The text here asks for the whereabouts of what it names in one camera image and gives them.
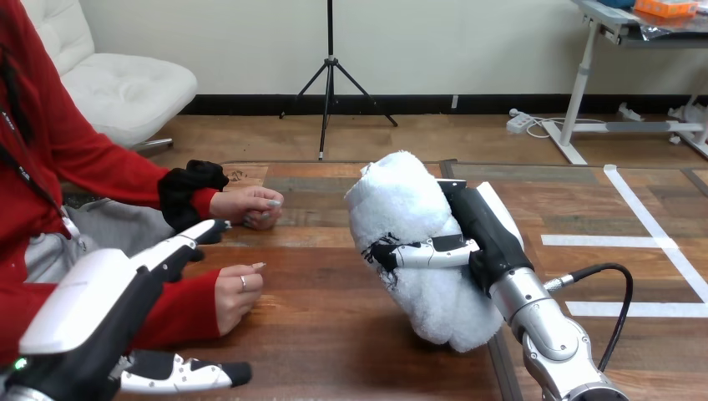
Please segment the black baseboard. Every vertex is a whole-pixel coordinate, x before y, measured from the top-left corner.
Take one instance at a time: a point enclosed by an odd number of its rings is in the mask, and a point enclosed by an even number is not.
[[[290,107],[294,95],[289,94],[198,94],[181,114],[197,115],[321,115],[323,95],[307,95],[295,108]],[[452,108],[451,94],[434,95],[380,95],[376,101],[389,113],[397,114],[507,114],[519,109],[530,114],[565,113],[569,94],[462,94],[458,106]],[[669,108],[688,102],[688,95],[668,94],[587,94],[580,105],[580,113],[614,114],[620,104],[627,102],[630,109],[640,114],[666,114]],[[704,97],[699,101],[705,103]],[[330,114],[378,114],[361,95],[340,95]]]

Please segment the lanyard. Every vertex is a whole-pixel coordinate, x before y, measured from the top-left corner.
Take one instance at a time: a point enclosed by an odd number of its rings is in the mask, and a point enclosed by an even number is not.
[[[15,125],[13,122],[10,120],[10,116],[8,116],[7,113],[5,113],[5,110],[0,108],[0,114],[3,116],[3,119],[5,120],[5,123],[7,124],[8,128],[10,131],[13,132],[13,135],[15,138],[20,142],[20,145],[24,148],[24,142],[22,141],[22,138],[19,138],[18,132],[15,129]],[[57,202],[54,200],[54,198],[37,182],[35,181],[32,176],[25,170],[19,162],[10,154],[9,150],[7,150],[3,144],[0,144],[0,159],[5,162],[5,164],[9,165],[10,168],[15,170],[15,172],[18,173],[18,176],[35,192],[37,195],[40,197],[44,198],[47,202],[49,202],[50,205],[59,213],[59,215],[62,217],[62,222],[66,226],[69,234],[71,234],[72,237],[78,237],[80,233],[78,232],[78,228],[74,223],[66,216],[64,211],[62,210],[59,205],[57,205]]]

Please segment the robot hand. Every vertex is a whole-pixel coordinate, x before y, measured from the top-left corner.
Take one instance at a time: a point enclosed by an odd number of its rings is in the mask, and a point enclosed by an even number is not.
[[[595,367],[587,332],[567,318],[523,252],[511,215],[489,183],[466,188],[464,180],[440,180],[461,236],[405,246],[377,245],[372,255],[390,271],[468,262],[474,281],[490,297],[523,346],[524,365],[545,401],[629,400]],[[553,281],[555,288],[572,280]]]
[[[248,363],[185,361],[173,353],[133,351],[133,337],[198,245],[219,242],[228,221],[208,220],[128,258],[103,249],[79,260],[57,285],[20,340],[22,357],[3,401],[109,400],[133,393],[180,393],[250,381]]]

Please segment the white fluffy towel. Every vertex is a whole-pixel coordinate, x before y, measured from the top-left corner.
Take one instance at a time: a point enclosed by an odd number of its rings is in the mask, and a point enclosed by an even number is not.
[[[366,263],[411,320],[415,333],[460,353],[485,344],[502,316],[459,268],[397,268],[385,272],[368,250],[376,243],[407,244],[460,234],[443,191],[423,163],[406,151],[362,169],[346,193],[351,235]]]

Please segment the black scrunchie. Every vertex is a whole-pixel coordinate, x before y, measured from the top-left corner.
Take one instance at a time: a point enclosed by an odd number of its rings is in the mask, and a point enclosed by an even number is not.
[[[191,204],[197,190],[213,188],[223,191],[229,184],[224,169],[209,161],[190,160],[187,169],[173,169],[158,181],[159,207],[162,216],[177,232],[182,232],[201,221],[199,212]]]

